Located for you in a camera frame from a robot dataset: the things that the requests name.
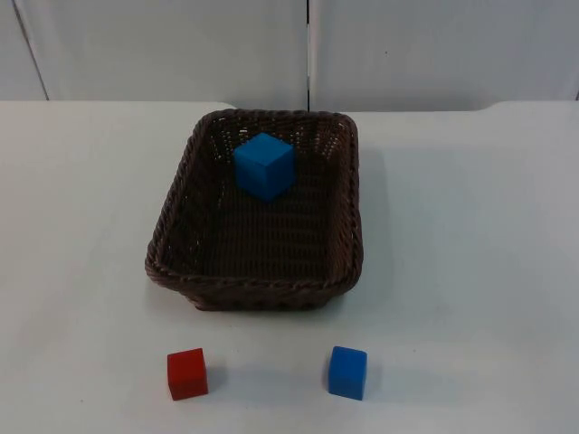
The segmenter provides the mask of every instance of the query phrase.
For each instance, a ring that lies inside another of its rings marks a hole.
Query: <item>cube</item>
[[[173,401],[209,392],[202,348],[169,354],[166,357],[166,368]]]
[[[271,202],[296,182],[294,159],[292,145],[258,134],[233,151],[237,186]]]
[[[364,398],[368,355],[364,351],[335,346],[327,372],[327,391],[339,396]]]

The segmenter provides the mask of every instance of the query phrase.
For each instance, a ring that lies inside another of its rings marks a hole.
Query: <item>white wall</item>
[[[44,99],[10,0],[0,0],[0,99]]]
[[[310,0],[311,107],[574,99],[578,17],[577,0]]]
[[[18,0],[51,99],[307,106],[305,0]]]

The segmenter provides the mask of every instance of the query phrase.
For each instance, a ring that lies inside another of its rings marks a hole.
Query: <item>red cube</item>
[[[202,348],[168,355],[166,373],[173,401],[209,392]]]

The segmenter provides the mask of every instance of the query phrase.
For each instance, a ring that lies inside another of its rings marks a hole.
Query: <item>wicker basket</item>
[[[292,144],[297,182],[272,203],[237,188],[233,150],[265,132]],[[227,109],[189,138],[145,262],[202,310],[311,309],[360,277],[358,149],[341,114]]]

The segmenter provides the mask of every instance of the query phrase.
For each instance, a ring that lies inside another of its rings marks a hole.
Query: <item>blue block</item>
[[[364,351],[335,346],[327,372],[327,391],[361,401],[364,398],[367,361],[368,354]]]
[[[261,133],[233,150],[237,186],[271,202],[296,182],[293,146]]]

